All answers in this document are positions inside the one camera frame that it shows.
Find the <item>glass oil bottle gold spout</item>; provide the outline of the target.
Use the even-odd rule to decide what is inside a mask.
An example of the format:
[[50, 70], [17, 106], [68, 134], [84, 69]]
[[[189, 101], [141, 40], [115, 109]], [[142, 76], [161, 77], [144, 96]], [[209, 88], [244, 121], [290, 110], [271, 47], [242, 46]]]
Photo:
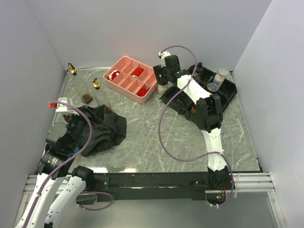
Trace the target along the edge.
[[95, 79], [93, 80], [93, 88], [96, 89], [96, 90], [99, 90], [100, 87], [101, 87], [100, 82], [98, 82], [97, 78], [95, 78]]

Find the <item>blue label white granule bottle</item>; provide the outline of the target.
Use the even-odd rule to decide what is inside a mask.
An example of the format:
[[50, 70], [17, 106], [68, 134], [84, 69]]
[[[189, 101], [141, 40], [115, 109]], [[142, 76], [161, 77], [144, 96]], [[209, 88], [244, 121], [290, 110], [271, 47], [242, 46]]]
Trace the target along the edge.
[[220, 68], [214, 76], [212, 83], [214, 83], [218, 88], [220, 88], [224, 80], [228, 77], [228, 75], [229, 71], [224, 68]]

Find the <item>blue label jar under arm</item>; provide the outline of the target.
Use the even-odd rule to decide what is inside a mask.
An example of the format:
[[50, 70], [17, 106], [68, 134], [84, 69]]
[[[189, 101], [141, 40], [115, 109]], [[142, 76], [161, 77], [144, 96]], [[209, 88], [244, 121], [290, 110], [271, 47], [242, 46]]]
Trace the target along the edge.
[[81, 150], [81, 148], [79, 146], [77, 146], [74, 150], [73, 155], [79, 155], [79, 151]]

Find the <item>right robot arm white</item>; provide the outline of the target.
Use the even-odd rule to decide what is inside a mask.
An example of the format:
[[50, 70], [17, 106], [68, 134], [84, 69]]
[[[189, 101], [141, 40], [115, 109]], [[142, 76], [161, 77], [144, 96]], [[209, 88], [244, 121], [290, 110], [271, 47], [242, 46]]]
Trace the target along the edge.
[[176, 55], [164, 51], [158, 57], [161, 63], [153, 67], [157, 82], [175, 84], [195, 104], [194, 123], [203, 133], [207, 148], [208, 184], [219, 189], [229, 179], [221, 141], [223, 113], [220, 97], [203, 89], [189, 72], [182, 71]]

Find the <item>clear lid seasoning jar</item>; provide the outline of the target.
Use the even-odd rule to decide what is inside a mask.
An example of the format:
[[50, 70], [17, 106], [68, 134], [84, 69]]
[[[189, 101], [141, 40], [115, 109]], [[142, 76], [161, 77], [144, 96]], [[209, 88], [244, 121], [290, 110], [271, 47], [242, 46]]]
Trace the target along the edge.
[[218, 85], [215, 84], [215, 83], [209, 83], [207, 85], [207, 89], [210, 91], [210, 92], [217, 92], [218, 91]]

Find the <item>white salt bottle black cap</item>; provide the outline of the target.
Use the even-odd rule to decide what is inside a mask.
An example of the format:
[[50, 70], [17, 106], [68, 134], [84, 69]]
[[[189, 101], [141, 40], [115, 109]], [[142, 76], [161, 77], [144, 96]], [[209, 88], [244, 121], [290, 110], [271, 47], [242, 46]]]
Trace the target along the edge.
[[157, 85], [157, 92], [160, 95], [164, 95], [166, 93], [166, 91], [168, 90], [168, 84], [165, 85]]

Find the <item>brown spice bottle black cap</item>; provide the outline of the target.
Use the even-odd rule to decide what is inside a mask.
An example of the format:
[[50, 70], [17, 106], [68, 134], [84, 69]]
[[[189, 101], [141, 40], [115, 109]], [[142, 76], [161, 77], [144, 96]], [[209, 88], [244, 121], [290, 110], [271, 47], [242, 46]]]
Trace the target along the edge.
[[199, 62], [197, 64], [197, 67], [196, 67], [196, 70], [195, 70], [195, 73], [194, 73], [194, 76], [198, 79], [201, 79], [201, 76], [203, 74], [203, 71], [204, 71], [204, 67], [202, 65], [202, 62]]

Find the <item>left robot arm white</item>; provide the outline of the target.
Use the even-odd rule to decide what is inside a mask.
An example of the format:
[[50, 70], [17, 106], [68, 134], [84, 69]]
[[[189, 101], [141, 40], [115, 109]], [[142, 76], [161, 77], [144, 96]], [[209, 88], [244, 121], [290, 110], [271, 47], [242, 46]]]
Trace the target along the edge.
[[68, 175], [75, 157], [90, 144], [93, 125], [104, 120], [105, 106], [75, 108], [63, 102], [50, 103], [67, 117], [67, 123], [54, 123], [46, 137], [45, 154], [37, 170], [37, 179], [29, 204], [16, 225], [18, 228], [56, 228], [63, 211], [82, 191], [95, 185], [93, 170], [78, 166], [73, 169], [64, 190], [55, 196]]

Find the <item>sauce bottle yellow cap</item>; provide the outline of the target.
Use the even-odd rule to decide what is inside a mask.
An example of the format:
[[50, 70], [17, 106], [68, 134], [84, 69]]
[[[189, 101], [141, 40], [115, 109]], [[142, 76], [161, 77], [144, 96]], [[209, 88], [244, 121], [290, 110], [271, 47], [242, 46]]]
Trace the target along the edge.
[[193, 105], [191, 108], [191, 113], [194, 115], [196, 113], [196, 105]]

